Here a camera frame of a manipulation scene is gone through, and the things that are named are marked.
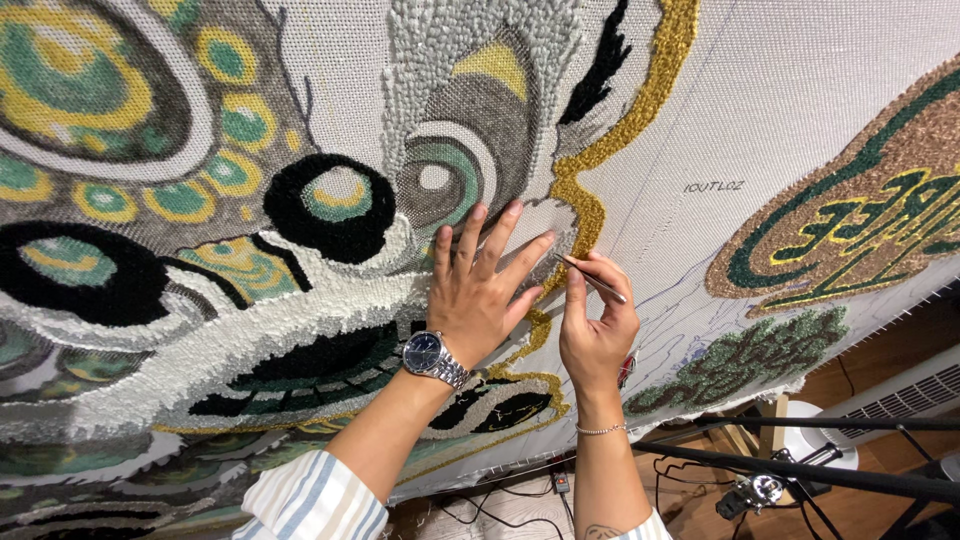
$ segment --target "black circle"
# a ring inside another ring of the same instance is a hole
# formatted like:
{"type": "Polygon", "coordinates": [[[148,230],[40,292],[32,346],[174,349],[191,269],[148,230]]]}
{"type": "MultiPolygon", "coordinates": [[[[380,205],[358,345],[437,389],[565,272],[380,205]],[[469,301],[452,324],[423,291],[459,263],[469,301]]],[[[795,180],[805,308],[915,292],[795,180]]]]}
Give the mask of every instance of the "black circle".
{"type": "Polygon", "coordinates": [[[71,311],[88,323],[126,327],[166,315],[160,295],[168,282],[160,260],[129,238],[80,223],[22,221],[0,228],[0,290],[29,306],[71,311]],[[32,268],[19,249],[67,236],[96,247],[116,265],[102,285],[65,285],[32,268]]]}
{"type": "Polygon", "coordinates": [[[280,235],[320,251],[325,258],[349,264],[380,252],[386,244],[383,234],[394,223],[395,209],[394,191],[383,175],[339,154],[314,154],[287,165],[274,175],[263,196],[263,211],[280,235]],[[303,189],[333,167],[349,167],[370,179],[372,204],[367,213],[331,222],[307,209],[303,189]]]}

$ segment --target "striped shirt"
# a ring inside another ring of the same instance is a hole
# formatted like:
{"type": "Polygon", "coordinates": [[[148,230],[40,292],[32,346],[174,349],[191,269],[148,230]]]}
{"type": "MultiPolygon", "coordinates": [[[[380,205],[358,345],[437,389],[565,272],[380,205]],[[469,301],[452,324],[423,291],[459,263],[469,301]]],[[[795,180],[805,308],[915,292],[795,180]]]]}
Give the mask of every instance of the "striped shirt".
{"type": "MultiPolygon", "coordinates": [[[[233,532],[233,540],[373,540],[387,525],[387,509],[373,492],[347,465],[322,451],[264,471],[242,508],[255,517],[233,532]]],[[[655,511],[615,540],[669,539],[655,511]]]]}

